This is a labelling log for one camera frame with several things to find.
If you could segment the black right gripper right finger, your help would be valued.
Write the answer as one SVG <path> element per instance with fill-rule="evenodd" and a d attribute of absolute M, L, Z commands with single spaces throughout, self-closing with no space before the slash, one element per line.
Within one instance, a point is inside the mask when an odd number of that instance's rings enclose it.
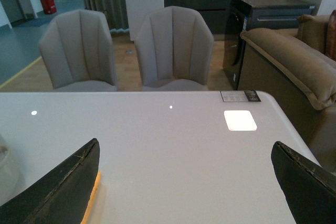
<path fill-rule="evenodd" d="M 334 174 L 280 141 L 271 161 L 296 223 L 335 223 Z"/>

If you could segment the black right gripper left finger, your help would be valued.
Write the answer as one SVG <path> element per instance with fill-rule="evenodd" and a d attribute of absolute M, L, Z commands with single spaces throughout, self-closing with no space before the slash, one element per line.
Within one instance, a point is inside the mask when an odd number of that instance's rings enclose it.
<path fill-rule="evenodd" d="M 93 138 L 1 206 L 1 223 L 82 223 L 99 169 Z"/>

